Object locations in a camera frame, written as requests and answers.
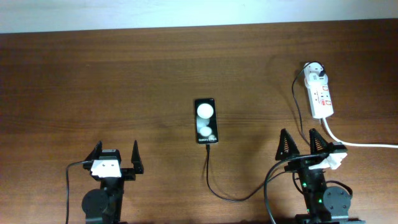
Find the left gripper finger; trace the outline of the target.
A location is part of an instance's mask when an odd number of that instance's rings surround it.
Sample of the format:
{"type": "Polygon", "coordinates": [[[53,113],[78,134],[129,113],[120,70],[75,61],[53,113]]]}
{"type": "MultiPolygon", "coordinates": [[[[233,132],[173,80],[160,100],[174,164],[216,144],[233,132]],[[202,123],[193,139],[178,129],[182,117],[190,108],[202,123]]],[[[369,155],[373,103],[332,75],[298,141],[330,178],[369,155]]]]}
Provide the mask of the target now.
{"type": "Polygon", "coordinates": [[[141,157],[139,155],[139,148],[137,140],[134,141],[133,149],[132,149],[132,156],[131,156],[131,164],[133,165],[134,170],[142,170],[143,164],[141,157]]]}
{"type": "Polygon", "coordinates": [[[85,158],[85,162],[93,162],[99,158],[99,155],[102,152],[102,141],[98,141],[94,149],[89,153],[89,155],[85,158]]]}

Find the black smartphone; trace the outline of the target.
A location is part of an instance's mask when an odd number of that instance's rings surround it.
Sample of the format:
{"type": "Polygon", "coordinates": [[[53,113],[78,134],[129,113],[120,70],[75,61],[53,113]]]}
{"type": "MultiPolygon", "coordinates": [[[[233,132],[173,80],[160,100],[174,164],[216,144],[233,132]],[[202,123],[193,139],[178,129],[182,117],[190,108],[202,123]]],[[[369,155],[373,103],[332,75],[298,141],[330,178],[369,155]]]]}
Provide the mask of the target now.
{"type": "Polygon", "coordinates": [[[216,144],[219,141],[214,98],[194,100],[196,141],[198,144],[216,144]]]}

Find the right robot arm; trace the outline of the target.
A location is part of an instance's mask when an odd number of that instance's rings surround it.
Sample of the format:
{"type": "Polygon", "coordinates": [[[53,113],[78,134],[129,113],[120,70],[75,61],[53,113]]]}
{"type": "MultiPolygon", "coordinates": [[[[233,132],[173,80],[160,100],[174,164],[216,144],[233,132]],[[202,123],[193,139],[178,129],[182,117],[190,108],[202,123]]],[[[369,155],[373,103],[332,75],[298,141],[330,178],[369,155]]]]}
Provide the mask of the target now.
{"type": "Polygon", "coordinates": [[[284,161],[286,172],[298,175],[307,208],[306,214],[296,215],[297,223],[344,223],[349,219],[353,191],[335,181],[327,186],[325,169],[337,169],[347,156],[347,148],[340,142],[327,142],[316,129],[310,130],[310,154],[301,155],[286,129],[280,132],[275,159],[284,161]]]}

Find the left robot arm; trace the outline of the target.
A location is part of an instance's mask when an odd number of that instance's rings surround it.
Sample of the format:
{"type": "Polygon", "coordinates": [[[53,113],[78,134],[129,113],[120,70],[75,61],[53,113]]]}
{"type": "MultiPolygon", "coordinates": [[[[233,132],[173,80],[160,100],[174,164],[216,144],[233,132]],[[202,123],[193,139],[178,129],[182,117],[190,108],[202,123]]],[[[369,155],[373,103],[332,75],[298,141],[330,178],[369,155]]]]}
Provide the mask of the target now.
{"type": "Polygon", "coordinates": [[[124,195],[124,183],[135,181],[137,174],[144,173],[144,166],[139,155],[137,141],[134,142],[132,167],[121,167],[121,155],[117,149],[103,149],[98,142],[89,153],[83,168],[100,183],[83,197],[81,207],[85,213],[86,223],[120,223],[124,195]]]}

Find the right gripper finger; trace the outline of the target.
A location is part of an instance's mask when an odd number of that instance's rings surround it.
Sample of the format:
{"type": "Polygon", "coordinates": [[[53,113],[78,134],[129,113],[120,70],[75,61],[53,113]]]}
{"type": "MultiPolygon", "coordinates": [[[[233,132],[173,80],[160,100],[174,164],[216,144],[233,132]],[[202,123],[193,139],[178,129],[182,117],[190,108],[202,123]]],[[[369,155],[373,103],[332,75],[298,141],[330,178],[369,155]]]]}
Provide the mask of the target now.
{"type": "Polygon", "coordinates": [[[329,152],[328,142],[321,136],[321,134],[315,129],[309,130],[310,135],[310,153],[320,154],[329,152]]]}
{"type": "Polygon", "coordinates": [[[299,156],[300,152],[298,147],[286,129],[280,131],[279,145],[275,155],[276,161],[283,161],[296,156],[299,156]]]}

